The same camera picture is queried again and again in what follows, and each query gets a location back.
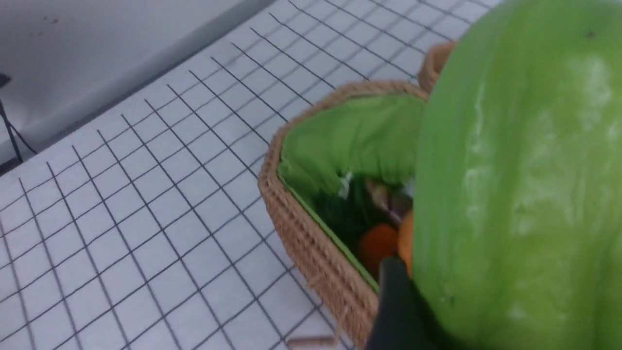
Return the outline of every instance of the black cable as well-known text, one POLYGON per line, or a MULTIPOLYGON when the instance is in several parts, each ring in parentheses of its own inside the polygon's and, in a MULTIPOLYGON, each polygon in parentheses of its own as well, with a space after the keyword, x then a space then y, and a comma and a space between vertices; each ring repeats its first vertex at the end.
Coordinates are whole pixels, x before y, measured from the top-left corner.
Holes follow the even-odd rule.
POLYGON ((20 163, 24 162, 24 158, 22 158, 22 153, 19 151, 19 147, 17 146, 17 141, 15 141, 15 136, 13 136, 13 132, 11 131, 11 123, 9 119, 6 117, 6 112, 4 111, 4 105, 2 105, 2 101, 0 100, 0 116, 4 121, 4 126, 6 127, 6 131, 9 133, 9 137, 11 139, 11 144, 13 145, 13 150, 15 151, 15 155, 17 156, 17 160, 20 163))
POLYGON ((20 134, 19 131, 17 129, 15 129, 15 126, 13 126, 13 124, 11 124, 11 122, 9 122, 9 125, 11 126, 11 129, 13 129, 13 131, 15 131, 15 135, 17 135, 17 137, 19 137, 19 139, 22 140, 24 145, 26 145, 26 147, 28 147, 28 149, 31 152, 33 152, 34 154, 37 154, 37 152, 34 149, 32 149, 32 147, 30 147, 28 142, 26 142, 26 140, 24 140, 24 137, 22 136, 22 134, 20 134))

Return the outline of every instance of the green toy vegetable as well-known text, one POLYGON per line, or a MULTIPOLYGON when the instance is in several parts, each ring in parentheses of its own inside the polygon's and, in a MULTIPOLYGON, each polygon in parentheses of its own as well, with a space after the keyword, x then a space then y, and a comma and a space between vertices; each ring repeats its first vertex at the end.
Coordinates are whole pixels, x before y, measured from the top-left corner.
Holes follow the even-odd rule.
POLYGON ((622 1, 493 9, 418 150, 413 278, 455 348, 622 348, 622 1))

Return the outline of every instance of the grid pattern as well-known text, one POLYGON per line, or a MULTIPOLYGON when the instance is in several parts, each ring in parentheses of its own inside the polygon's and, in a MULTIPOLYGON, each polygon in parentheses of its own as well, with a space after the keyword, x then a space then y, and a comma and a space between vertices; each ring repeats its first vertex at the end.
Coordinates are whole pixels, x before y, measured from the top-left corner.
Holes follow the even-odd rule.
POLYGON ((332 332, 256 187, 270 139, 346 82, 416 83, 431 45, 499 1, 277 0, 76 131, 2 191, 0 348, 285 349, 332 332))

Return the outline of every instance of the green fabric liner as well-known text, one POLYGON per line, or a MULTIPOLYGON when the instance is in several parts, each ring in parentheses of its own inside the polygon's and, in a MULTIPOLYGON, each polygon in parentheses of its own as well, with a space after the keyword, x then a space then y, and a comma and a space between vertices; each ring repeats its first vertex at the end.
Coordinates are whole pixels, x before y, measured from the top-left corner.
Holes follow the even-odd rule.
POLYGON ((378 283, 316 214, 314 199, 338 194, 348 172, 392 186, 412 179, 424 107, 412 95, 353 98, 307 118, 283 140, 279 178, 376 292, 378 283))

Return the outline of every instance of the basket weave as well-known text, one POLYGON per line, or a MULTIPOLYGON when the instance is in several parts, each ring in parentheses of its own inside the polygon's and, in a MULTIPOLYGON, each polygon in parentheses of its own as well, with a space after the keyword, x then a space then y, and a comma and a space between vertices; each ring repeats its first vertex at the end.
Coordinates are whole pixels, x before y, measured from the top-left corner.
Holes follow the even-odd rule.
POLYGON ((327 308, 335 315, 356 347, 362 349, 378 308, 378 296, 318 226, 277 174, 281 145, 291 128, 322 110, 349 98, 365 95, 410 94, 427 100, 428 94, 409 82, 351 83, 284 125, 274 136, 259 175, 259 190, 283 246, 327 308))
POLYGON ((440 73, 447 63, 456 42, 446 42, 444 44, 433 46, 425 55, 424 63, 417 78, 419 86, 428 94, 432 93, 436 81, 439 79, 440 73))

